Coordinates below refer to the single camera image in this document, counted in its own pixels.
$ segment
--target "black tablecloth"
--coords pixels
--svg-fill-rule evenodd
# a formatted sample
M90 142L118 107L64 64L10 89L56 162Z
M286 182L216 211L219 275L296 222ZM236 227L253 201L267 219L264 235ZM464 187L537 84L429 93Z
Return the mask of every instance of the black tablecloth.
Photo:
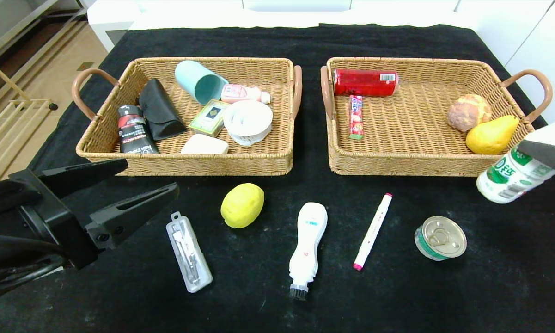
M333 56L477 59L508 73L476 34L428 28L332 26L129 31L100 66L119 77L138 57L287 57L303 68L294 168L284 177L113 177L65 202L87 213L176 181L180 198L114 251L0 298L5 332L555 332L555 177L514 203L487 201L472 178L351 177L329 170L319 68ZM111 87L91 78L82 91L97 110ZM531 104L510 88L525 110ZM84 162L74 147L88 120L71 105L31 164ZM230 229L220 203L235 185L265 190L265 206L245 229ZM352 269L385 192L393 202L362 272ZM288 298L288 261L305 202L326 206L328 227L309 301ZM190 217L214 281L187 293L165 232L169 214ZM462 226L468 249L433 262L413 232L442 215Z

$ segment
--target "wicker basket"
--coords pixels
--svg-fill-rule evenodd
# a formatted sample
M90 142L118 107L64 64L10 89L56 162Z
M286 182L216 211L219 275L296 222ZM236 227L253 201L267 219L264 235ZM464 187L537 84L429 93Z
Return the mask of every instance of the wicker basket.
M160 80L180 118L189 124L201 104L184 91L174 78L174 68L183 60L193 60L220 74L229 82L258 86L271 94L273 129L252 146L241 146L222 129L219 139L229 145L227 154L180 154L193 135L187 131L157 142L160 154L121 154L117 134L117 108L135 104L150 79ZM79 97L79 87L90 74L101 74L115 85L95 115ZM292 169L294 120L300 107L301 68L288 59L237 57L166 57L131 61L119 82L100 69L81 72L72 86L73 99L91 119L91 124L76 146L79 156L92 162L123 158L128 168L120 175L284 175Z
M349 139L349 97L333 95L334 69L396 70L400 76L394 95L364 97L361 140ZM534 75L545 89L543 103L527 117L506 89L524 74ZM465 145L466 134L449 126L449 106L461 95L477 93L491 105L493 119L520 118L511 148L534 131L531 122L552 99L550 83L540 72L525 70L501 82L479 61L336 57L321 68L321 79L329 165L341 175L476 177L500 155L473 154Z

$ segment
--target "brown leather handle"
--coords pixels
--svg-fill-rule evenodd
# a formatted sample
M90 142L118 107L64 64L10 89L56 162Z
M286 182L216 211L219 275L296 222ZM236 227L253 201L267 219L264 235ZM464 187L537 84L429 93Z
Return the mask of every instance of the brown leather handle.
M320 86L322 87L322 101L324 103L324 111L329 119L334 120L333 115L333 102L330 96L330 83L329 83L329 72L326 66L320 68Z
M294 109L292 110L292 120L296 120L300 103L302 102L302 67L294 66Z
M112 85L119 85L119 81L113 78L113 76L110 76L104 70L98 68L85 69L80 72L78 76L76 76L76 79L74 79L74 82L72 82L72 100L74 101L74 103L76 103L80 111L82 111L90 120L93 120L95 117L94 112L86 106L86 104L82 101L80 97L80 86L91 74L99 74Z
M542 103L538 105L537 109L530 112L530 114L526 116L526 119L529 122L533 122L534 120L536 120L536 118L538 118L542 111L544 111L545 108L548 107L550 101L552 101L552 85L544 74L534 69L522 70L522 72L519 72L518 74L515 74L511 78L508 78L507 80L502 82L501 85L503 85L504 87L508 87L524 75L534 76L540 82L542 88L544 88L544 101L542 101Z

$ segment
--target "pink bottle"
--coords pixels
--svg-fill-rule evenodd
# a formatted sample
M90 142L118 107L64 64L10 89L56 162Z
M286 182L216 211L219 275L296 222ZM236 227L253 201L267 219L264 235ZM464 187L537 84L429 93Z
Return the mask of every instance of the pink bottle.
M253 99L263 104L271 103L271 96L268 92L261 91L258 87L249 88L238 84L227 84L222 89L222 101L226 103L234 103L243 99Z

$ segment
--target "teal cup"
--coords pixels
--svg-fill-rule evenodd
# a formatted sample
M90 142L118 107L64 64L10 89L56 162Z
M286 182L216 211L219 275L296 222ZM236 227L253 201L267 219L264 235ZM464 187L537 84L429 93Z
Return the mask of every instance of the teal cup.
M178 63L174 69L174 77L199 104L207 104L210 99L220 99L222 88L228 84L222 76L191 60Z

